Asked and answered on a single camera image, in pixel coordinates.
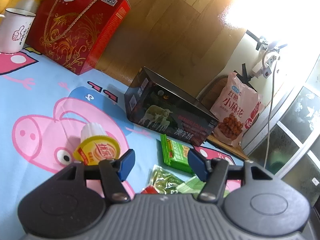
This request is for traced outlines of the red gold gift box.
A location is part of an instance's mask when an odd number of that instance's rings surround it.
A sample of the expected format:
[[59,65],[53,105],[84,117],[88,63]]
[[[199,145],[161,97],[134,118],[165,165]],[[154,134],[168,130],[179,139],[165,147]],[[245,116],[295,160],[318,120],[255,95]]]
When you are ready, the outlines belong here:
[[130,9],[128,0],[43,0],[26,44],[80,75],[96,67]]

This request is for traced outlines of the light green snack packet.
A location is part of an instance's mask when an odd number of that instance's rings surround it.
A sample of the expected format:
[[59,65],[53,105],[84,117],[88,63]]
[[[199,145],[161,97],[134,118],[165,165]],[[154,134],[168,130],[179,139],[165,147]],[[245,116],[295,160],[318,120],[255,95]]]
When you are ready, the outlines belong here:
[[[195,197],[203,189],[205,182],[199,180],[197,176],[193,176],[188,181],[178,185],[177,191],[179,193],[192,193]],[[240,180],[228,180],[226,183],[225,191],[223,196],[227,197],[232,191],[241,187]]]

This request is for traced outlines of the green pickled vegetable packet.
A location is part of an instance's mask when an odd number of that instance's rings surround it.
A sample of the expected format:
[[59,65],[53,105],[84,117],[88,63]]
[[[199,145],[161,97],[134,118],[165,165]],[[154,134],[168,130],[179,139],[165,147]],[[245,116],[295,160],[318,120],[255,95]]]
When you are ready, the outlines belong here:
[[184,181],[158,165],[154,165],[150,173],[149,185],[160,194],[176,194],[178,186]]

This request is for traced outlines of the pink fried dough snack bag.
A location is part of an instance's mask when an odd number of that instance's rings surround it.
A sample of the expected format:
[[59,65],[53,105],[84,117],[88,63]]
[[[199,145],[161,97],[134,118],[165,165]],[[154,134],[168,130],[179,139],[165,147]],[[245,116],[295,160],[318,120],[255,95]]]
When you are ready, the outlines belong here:
[[238,146],[263,109],[262,95],[242,83],[235,72],[229,74],[225,87],[210,109],[219,121],[214,136],[227,145]]

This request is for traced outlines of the black lamb picture box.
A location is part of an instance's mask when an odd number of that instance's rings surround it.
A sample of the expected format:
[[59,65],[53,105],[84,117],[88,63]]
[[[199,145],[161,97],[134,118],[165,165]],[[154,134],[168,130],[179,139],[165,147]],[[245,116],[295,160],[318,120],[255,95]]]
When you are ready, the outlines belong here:
[[219,122],[199,100],[146,67],[140,68],[124,98],[131,122],[194,146]]

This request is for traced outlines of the white power strip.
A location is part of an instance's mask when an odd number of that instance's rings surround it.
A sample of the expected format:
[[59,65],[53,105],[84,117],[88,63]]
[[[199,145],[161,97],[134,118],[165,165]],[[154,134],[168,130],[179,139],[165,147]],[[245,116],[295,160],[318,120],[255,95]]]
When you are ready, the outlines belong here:
[[276,66],[276,63],[280,59],[280,56],[277,54],[268,54],[264,57],[261,62],[257,63],[251,70],[251,77],[260,77],[263,76],[265,79],[271,76],[272,70]]

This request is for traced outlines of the blue cartoon pig mat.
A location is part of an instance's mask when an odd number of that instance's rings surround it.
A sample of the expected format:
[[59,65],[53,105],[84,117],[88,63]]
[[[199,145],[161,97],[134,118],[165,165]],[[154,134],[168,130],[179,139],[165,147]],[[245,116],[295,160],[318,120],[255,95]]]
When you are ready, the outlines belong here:
[[1,55],[1,239],[24,235],[20,200],[69,162],[88,122],[121,129],[116,138],[136,153],[128,178],[136,193],[164,166],[160,135],[127,119],[126,90],[98,70],[76,75],[35,52]]

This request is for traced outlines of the white enamel mug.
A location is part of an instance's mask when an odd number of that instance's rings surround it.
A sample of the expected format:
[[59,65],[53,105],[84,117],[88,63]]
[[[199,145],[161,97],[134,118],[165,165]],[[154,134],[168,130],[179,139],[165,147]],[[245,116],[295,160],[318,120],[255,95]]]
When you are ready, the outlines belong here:
[[5,9],[1,14],[1,53],[13,54],[23,48],[35,17],[35,13],[23,9]]

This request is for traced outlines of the green cracker snack packet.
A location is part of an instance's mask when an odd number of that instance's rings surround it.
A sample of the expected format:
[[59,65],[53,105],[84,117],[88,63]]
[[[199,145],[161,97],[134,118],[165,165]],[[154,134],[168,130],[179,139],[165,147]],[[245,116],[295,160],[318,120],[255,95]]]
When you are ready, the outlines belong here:
[[177,170],[193,174],[188,163],[188,153],[190,148],[179,142],[168,139],[165,134],[161,134],[161,146],[163,153],[163,161],[166,165]]

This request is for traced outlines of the yellow lidded milk tea cup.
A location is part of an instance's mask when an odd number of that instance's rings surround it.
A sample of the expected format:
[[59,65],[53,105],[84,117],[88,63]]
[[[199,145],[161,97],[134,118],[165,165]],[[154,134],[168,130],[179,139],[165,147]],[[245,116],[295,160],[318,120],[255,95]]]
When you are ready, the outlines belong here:
[[74,151],[73,157],[87,166],[98,165],[105,159],[118,159],[120,146],[116,139],[107,135],[100,124],[87,123],[81,130],[80,145]]

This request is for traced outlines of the red spicy snack packet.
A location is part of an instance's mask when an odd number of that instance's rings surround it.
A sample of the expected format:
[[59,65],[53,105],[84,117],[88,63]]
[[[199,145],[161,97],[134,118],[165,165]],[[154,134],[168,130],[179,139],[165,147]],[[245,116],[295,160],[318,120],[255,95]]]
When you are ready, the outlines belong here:
[[158,192],[152,185],[149,185],[141,191],[141,194],[158,194]]

